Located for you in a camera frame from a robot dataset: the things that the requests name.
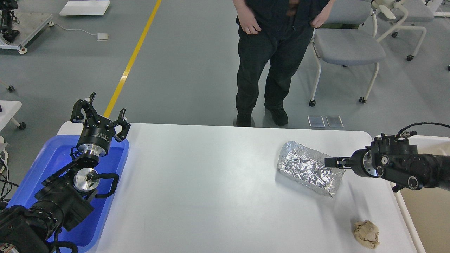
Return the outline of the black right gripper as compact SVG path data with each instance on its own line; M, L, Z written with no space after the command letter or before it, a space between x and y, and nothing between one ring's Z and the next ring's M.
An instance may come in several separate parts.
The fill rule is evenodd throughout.
M324 167L352 169L358 176L373 178L372 156L369 149L359 149L351 157L327 157L324 160Z

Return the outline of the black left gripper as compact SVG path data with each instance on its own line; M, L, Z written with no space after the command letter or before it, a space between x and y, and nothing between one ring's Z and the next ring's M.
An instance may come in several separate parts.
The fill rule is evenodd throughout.
M95 96L96 93L93 92L89 98L79 99L74 104L70 121L84 123L76 145L77 150L83 154L89 153L97 157L103 157L108 155L113 138L117 142L122 142L126 138L131 124L127 122L125 117L125 108L120 111L116 121L106 123L106 128L86 124L89 119L93 119L94 123L100 122L100 115L97 114L92 104Z

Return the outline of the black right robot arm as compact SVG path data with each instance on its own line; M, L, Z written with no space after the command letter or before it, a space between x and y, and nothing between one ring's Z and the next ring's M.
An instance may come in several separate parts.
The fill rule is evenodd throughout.
M369 146L356 150L350 157L327 157L327 168L350 169L355 174L367 178L382 178L394 183L392 190L398 192L407 188L450 189L450 158L448 155L419 154L416 145L409 138L416 131L409 128L420 125L410 124L395 135L381 134Z

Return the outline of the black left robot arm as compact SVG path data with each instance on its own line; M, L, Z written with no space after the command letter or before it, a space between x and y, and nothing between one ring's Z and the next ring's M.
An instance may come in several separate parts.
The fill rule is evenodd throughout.
M108 155L112 140L124 141L131 125L126 109L115 121L98 114L93 107L95 95L74 104L70 121L82 123L83 130L72 161L42 181L30 208L14 205L1 211L2 253L59 253L61 248L77 253L75 243L60 241L58 235L62 229L74 229L94 211L93 199L115 193L119 175L98 173L95 167Z

